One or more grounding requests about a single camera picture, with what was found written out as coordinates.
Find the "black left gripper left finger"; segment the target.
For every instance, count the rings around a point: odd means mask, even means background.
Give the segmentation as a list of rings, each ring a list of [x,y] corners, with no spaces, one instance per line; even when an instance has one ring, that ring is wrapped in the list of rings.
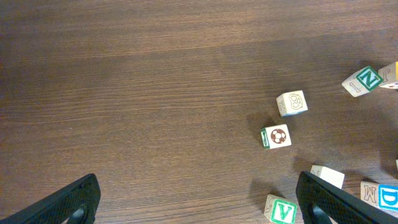
[[[95,222],[101,191],[94,174],[88,174],[1,223],[84,223]]]

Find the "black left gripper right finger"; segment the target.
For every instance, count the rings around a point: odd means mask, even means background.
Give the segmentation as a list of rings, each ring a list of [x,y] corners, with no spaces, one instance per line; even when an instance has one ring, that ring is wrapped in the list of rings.
[[[305,224],[397,224],[397,218],[385,213],[327,181],[302,171],[296,196]]]

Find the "plain cream wooden block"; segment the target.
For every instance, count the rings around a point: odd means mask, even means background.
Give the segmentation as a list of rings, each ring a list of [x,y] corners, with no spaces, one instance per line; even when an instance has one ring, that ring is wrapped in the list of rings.
[[[334,185],[335,187],[338,187],[339,189],[341,189],[343,186],[345,175],[341,172],[327,168],[325,166],[318,166],[318,165],[312,165],[310,172],[313,175]]]

